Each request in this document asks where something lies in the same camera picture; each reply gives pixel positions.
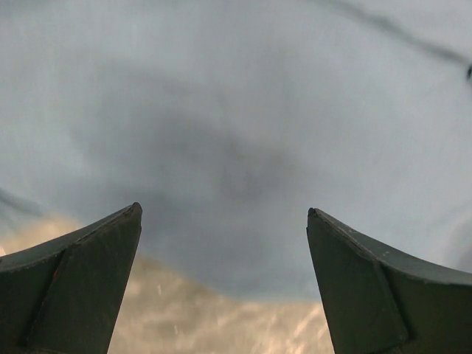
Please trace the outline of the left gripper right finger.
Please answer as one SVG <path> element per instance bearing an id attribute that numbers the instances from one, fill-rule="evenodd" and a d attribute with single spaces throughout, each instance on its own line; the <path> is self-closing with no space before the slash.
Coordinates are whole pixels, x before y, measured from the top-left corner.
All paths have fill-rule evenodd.
<path id="1" fill-rule="evenodd" d="M 308 211 L 335 353 L 470 353 L 471 274 L 421 260 Z"/>

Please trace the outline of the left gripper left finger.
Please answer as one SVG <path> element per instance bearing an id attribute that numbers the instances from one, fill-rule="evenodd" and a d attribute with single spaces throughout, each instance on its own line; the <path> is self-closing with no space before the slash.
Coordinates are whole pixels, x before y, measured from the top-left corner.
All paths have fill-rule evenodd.
<path id="1" fill-rule="evenodd" d="M 133 203 L 1 257 L 2 353 L 106 353 L 141 235 Z"/>

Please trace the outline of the blue t shirt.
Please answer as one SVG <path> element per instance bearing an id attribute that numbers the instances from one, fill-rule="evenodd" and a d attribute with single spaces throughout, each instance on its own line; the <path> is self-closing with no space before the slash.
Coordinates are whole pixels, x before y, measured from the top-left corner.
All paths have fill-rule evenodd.
<path id="1" fill-rule="evenodd" d="M 134 201 L 142 253 L 307 298 L 324 210 L 471 270 L 469 1 L 3 1 L 1 230 Z"/>

